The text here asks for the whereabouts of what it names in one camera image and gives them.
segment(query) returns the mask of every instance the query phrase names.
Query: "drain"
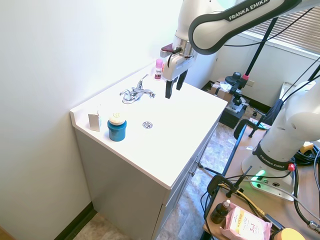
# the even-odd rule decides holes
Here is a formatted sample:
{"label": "drain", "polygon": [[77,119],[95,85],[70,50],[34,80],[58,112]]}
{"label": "drain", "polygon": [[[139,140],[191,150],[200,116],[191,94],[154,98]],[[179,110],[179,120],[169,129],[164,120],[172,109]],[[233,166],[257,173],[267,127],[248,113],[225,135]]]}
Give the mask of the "drain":
{"label": "drain", "polygon": [[145,121],[142,126],[145,128],[145,129],[152,129],[152,127],[154,126],[151,122],[149,121]]}

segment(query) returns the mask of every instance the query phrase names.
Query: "white wall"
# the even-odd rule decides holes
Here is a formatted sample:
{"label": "white wall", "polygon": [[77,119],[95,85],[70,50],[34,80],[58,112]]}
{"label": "white wall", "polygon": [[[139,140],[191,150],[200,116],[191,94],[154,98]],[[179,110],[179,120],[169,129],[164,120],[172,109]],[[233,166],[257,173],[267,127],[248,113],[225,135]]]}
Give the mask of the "white wall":
{"label": "white wall", "polygon": [[181,3],[0,2],[0,226],[16,239],[52,240],[90,203],[69,110],[157,58]]}
{"label": "white wall", "polygon": [[[247,45],[257,41],[237,35],[228,44]],[[244,74],[258,48],[222,47],[217,54],[211,80],[231,76],[234,72]],[[315,61],[309,57],[293,53],[271,45],[265,45],[251,73],[250,80],[255,81],[253,87],[246,86],[242,92],[245,96],[272,107],[280,94],[284,82],[294,83],[298,77]],[[301,80],[306,81],[316,69],[315,64]]]}

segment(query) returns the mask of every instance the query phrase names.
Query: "green light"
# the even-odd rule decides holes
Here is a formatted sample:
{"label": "green light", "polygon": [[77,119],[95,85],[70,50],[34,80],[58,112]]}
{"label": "green light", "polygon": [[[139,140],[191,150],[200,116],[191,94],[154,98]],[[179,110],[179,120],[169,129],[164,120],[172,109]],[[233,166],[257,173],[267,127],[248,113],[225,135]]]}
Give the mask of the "green light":
{"label": "green light", "polygon": [[259,171],[253,178],[251,178],[252,181],[257,181],[258,180],[258,177],[264,175],[266,173],[265,170],[261,170]]}

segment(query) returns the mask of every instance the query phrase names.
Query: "blue jar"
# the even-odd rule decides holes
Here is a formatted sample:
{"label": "blue jar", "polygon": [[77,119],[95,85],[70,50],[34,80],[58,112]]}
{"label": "blue jar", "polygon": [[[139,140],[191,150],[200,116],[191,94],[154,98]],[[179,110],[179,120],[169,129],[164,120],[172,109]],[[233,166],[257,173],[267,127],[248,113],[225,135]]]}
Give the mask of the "blue jar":
{"label": "blue jar", "polygon": [[126,137],[126,127],[127,121],[121,125],[113,125],[110,121],[108,121],[109,138],[115,142],[122,141]]}

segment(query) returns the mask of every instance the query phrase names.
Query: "cardboard box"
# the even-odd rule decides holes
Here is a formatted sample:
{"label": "cardboard box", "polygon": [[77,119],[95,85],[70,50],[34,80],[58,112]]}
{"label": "cardboard box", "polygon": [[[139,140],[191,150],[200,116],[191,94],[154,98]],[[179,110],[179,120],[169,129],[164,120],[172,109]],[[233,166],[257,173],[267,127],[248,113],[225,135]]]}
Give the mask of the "cardboard box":
{"label": "cardboard box", "polygon": [[[220,88],[220,82],[217,81],[215,82],[215,84],[211,86],[211,89],[207,90],[207,93],[210,93],[211,95],[215,95],[218,88]],[[225,91],[223,88],[219,89],[217,97],[227,101],[228,104],[232,100],[232,95],[229,92]]]}

